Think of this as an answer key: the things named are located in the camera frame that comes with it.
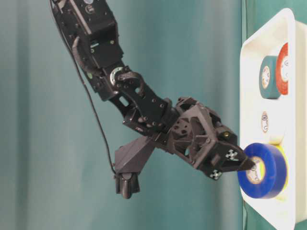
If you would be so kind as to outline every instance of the black robot link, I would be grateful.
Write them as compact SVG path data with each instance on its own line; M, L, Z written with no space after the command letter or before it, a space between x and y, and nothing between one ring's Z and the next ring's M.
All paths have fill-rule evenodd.
M115 152L118 194L130 198L140 191L138 175L154 148L178 155L213 180L254 166L216 112L190 97L179 98L173 107L124 65L117 22L106 0L53 3L60 33L93 90L118 108L124 125L142 135Z

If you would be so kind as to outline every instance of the black cable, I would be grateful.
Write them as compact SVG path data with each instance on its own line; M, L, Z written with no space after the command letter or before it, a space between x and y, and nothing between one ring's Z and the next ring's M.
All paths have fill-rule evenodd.
M99 69L90 68L85 65L85 63L82 61L82 58L80 57L78 46L80 42L80 37L77 36L75 40L73 41L73 45L71 48L72 55L74 59L78 62L81 69L83 69L85 72L93 74L94 76L101 76L102 71Z
M84 90L85 90L85 92L86 92L86 95L87 95L87 97L88 97L88 100L89 100L89 102L90 102L90 104L91 104L93 113L94 113L94 115L95 115L95 117L96 117L96 121L97 121L97 123L98 123L98 126L99 126L100 132L101 132L101 134L102 134L104 143L105 143L105 145L106 145L106 151L107 151L108 161L109 161L111 170L112 170L112 172L113 172L114 174L116 174L116 172L115 172L115 170L114 170L114 168L113 168L113 165L112 165L112 160L111 160L111 154L110 154L109 144L108 144L108 141L107 141L107 139L106 139L106 135L105 135L105 133L104 133L104 130L102 129L102 126L101 126L101 123L100 123L100 119L99 119L98 114L97 114L97 111L96 111L96 109L95 109L95 105L94 105L94 103L93 103L91 94L90 94L90 92L89 92L89 90L88 90L88 88L87 88L87 86L86 86L86 84L85 84L85 82L84 82L84 80L83 80L83 78L82 78L82 75L81 75L80 70L79 70L79 68L78 68L77 62L76 62L76 60L75 60L75 58L74 58L74 56L73 56L73 54L72 54L72 51L71 51L71 49L70 49L70 47L69 47L69 45L68 45L68 43L67 43L67 41L66 41L66 39L65 39L65 37L64 37L64 35L63 35L63 32L62 32L62 30L61 30L61 28L60 28L60 26L59 26L57 20L55 19L55 15L53 14L53 10L52 10L52 2L53 2L52 0L49 0L49 6L50 6L50 12L51 12L51 15L52 15L52 19L53 19L53 21L54 21L54 23L55 23L55 25L56 25L56 27L57 27L57 29L58 29L58 32L59 32L59 34L60 34L60 37L61 37L61 39L62 39L62 41L63 41L65 47L66 47L67 50L68 50L68 53L70 54L70 56L71 56L71 58L72 58L73 64L74 64L74 66L75 66L75 68L76 68L76 71L77 71L77 73L78 73L79 80L80 80L81 84L82 84L83 87L84 87ZM58 6L57 4L55 4L55 6L57 7L58 11L60 12L59 6Z

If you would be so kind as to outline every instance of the teal backdrop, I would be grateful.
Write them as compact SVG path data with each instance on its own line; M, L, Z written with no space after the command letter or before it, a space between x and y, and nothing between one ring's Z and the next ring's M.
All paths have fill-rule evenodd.
M242 0L242 41L244 42L253 35L283 8L290 8L297 21L307 24L306 0ZM243 207L243 227L245 230L275 229L247 203ZM307 220L295 226L295 230L305 229L307 229Z
M108 0L124 62L160 97L191 96L238 132L240 0ZM217 183L155 150L141 192L115 194L106 151L47 0L0 8L0 229L238 230L235 173ZM93 94L111 151L138 135Z

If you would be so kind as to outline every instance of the red tape roll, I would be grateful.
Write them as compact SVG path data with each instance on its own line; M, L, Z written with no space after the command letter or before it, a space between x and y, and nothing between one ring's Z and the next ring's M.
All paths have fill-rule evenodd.
M276 86L278 91L282 95L288 94L288 77L289 77L288 43L286 43L280 50L276 62Z

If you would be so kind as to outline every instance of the blue tape roll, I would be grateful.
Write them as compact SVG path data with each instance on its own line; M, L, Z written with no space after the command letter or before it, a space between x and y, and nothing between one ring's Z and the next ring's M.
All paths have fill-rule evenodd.
M259 89L265 99L278 99L280 93L276 84L277 56L266 56L261 64L259 73Z
M252 170L239 171L238 179L243 191L252 198L273 198L283 189L287 178L287 166L282 153L273 145L253 143L245 154L256 166Z

